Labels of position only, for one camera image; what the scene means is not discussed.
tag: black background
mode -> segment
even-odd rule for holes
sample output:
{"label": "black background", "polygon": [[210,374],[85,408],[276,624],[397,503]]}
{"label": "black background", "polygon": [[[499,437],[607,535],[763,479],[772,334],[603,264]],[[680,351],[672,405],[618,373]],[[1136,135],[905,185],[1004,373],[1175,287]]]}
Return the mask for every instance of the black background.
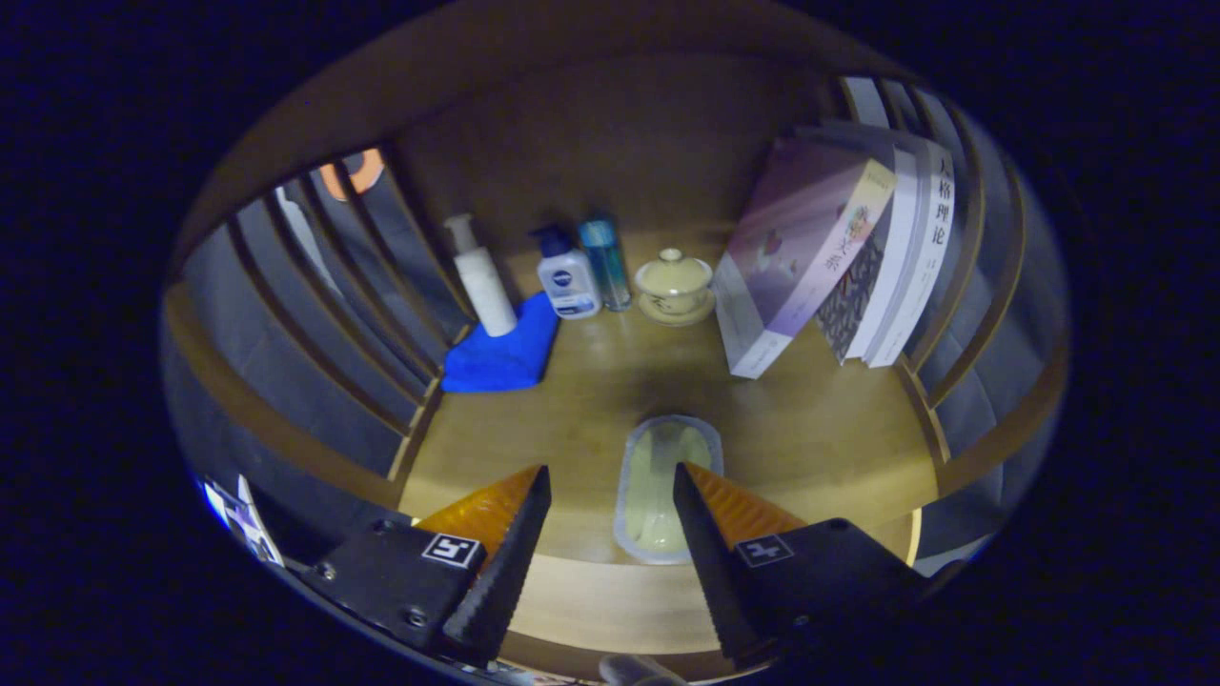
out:
{"label": "black background", "polygon": [[[1207,400],[1182,403],[1208,359],[1185,344],[1207,342],[1214,315],[1164,306],[1208,292],[1188,281],[1215,226],[1194,209],[1215,178],[1203,144],[1215,16],[1164,1],[800,6],[927,76],[1066,212],[1061,173],[1087,220],[1059,215],[1081,353],[1027,504],[927,616],[803,681],[1215,677],[1204,629],[1220,532],[1198,469],[1215,448],[1188,409]],[[294,85],[426,9],[2,10],[4,311],[28,315],[4,337],[5,453],[18,458],[4,498],[17,601],[5,681],[429,681],[215,525],[168,428],[155,348],[165,258],[207,171]]]}

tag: sticker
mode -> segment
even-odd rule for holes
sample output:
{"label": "sticker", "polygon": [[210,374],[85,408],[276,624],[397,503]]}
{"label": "sticker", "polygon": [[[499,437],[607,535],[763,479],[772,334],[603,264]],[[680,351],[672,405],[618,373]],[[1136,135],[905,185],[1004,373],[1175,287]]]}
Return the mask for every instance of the sticker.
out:
{"label": "sticker", "polygon": [[752,569],[793,557],[792,548],[773,533],[742,541],[737,544],[737,552]]}
{"label": "sticker", "polygon": [[278,566],[284,566],[284,558],[279,549],[267,535],[267,527],[259,516],[257,508],[254,507],[254,497],[250,493],[250,485],[245,476],[238,475],[238,497],[228,494],[223,488],[211,481],[203,481],[204,496],[207,504],[220,518],[221,522],[242,542],[245,543],[250,553],[260,561],[270,561]]}
{"label": "sticker", "polygon": [[473,538],[437,533],[428,547],[423,549],[422,557],[447,565],[470,569],[470,560],[473,559],[479,546],[482,543]]}

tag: book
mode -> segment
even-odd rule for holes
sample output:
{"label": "book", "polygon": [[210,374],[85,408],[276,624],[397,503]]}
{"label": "book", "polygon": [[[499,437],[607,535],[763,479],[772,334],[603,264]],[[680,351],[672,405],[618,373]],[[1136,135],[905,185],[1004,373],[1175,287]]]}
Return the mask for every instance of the book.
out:
{"label": "book", "polygon": [[[821,128],[799,127],[798,135],[821,134],[853,140],[872,140],[874,145],[891,144],[915,156],[919,179],[915,222],[906,254],[902,260],[897,287],[891,294],[876,333],[871,341],[853,341],[847,358],[860,356],[870,367],[897,361],[906,339],[919,321],[932,286],[941,271],[949,231],[953,225],[954,175],[953,156],[939,144],[902,131],[870,127],[855,122],[826,121]],[[895,199],[899,205],[903,199]],[[897,249],[887,245],[897,255]],[[880,291],[875,287],[874,293]]]}
{"label": "book", "polygon": [[894,173],[819,140],[776,140],[712,277],[730,372],[758,378],[830,295],[872,233]]}
{"label": "book", "polygon": [[887,142],[821,129],[803,132],[802,135],[837,139],[841,144],[871,151],[878,157],[888,154],[897,178],[889,206],[877,220],[860,254],[814,315],[814,321],[842,365],[848,359],[864,355],[898,293],[898,278],[915,225],[919,175],[915,156]]}

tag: book spine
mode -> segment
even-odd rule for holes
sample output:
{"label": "book spine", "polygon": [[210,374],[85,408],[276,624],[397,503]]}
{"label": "book spine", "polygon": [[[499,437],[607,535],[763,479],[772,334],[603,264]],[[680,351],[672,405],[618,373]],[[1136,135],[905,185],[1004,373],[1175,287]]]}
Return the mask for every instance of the book spine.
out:
{"label": "book spine", "polygon": [[764,331],[728,371],[733,376],[758,378],[788,347],[788,343],[792,343],[791,336]]}
{"label": "book spine", "polygon": [[953,183],[953,157],[948,150],[936,145],[932,155],[931,183],[928,184],[928,205],[925,229],[919,236],[919,250],[914,255],[914,273],[905,292],[900,295],[898,309],[891,326],[876,348],[875,354],[865,359],[870,367],[889,366],[898,360],[906,339],[924,314],[936,277],[941,273],[944,250],[949,243],[949,231],[953,226],[953,204],[955,188]]}
{"label": "book spine", "polygon": [[919,167],[915,155],[894,148],[894,197],[889,205],[889,232],[876,281],[869,297],[864,316],[856,326],[855,336],[845,358],[861,358],[881,333],[886,312],[899,294],[903,264],[910,249],[919,221]]}
{"label": "book spine", "polygon": [[869,160],[852,190],[844,211],[834,222],[826,242],[817,250],[813,264],[802,276],[797,288],[783,303],[775,317],[767,322],[769,331],[777,331],[794,337],[814,316],[814,312],[830,295],[842,272],[850,267],[856,253],[872,233],[871,225],[864,236],[852,237],[850,227],[854,209],[866,210],[869,217],[880,217],[894,192],[894,173],[876,160]]}

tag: white book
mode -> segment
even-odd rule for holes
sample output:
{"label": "white book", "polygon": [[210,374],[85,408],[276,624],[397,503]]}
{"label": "white book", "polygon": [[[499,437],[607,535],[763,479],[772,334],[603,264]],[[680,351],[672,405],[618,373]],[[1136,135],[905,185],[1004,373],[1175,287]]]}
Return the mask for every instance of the white book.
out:
{"label": "white book", "polygon": [[863,358],[869,347],[881,333],[886,312],[899,294],[903,266],[910,250],[911,237],[915,234],[916,212],[919,206],[919,166],[915,155],[894,148],[894,198],[891,200],[893,211],[889,220],[889,237],[886,242],[887,254],[892,258],[881,260],[877,270],[877,282],[872,287],[872,298],[860,319],[848,358]]}
{"label": "white book", "polygon": [[871,129],[825,129],[797,127],[802,138],[832,142],[887,161],[897,177],[889,208],[881,216],[864,250],[836,292],[817,311],[817,325],[826,334],[839,364],[861,358],[876,338],[891,303],[899,294],[899,280],[906,264],[919,205],[919,166],[914,154],[878,139]]}
{"label": "white book", "polygon": [[921,179],[927,181],[926,193],[920,194],[921,228],[913,237],[909,251],[911,258],[900,277],[902,298],[891,304],[887,322],[882,325],[882,333],[874,339],[864,356],[870,367],[888,366],[898,360],[920,315],[924,314],[949,243],[955,194],[953,156],[931,140],[925,143],[931,167],[928,173],[920,175]]}
{"label": "white book", "polygon": [[920,182],[916,223],[898,277],[898,297],[891,300],[876,336],[861,355],[870,367],[892,365],[919,322],[944,261],[956,193],[953,156],[936,142],[903,131],[834,120],[822,122],[822,131],[854,132],[915,155]]}

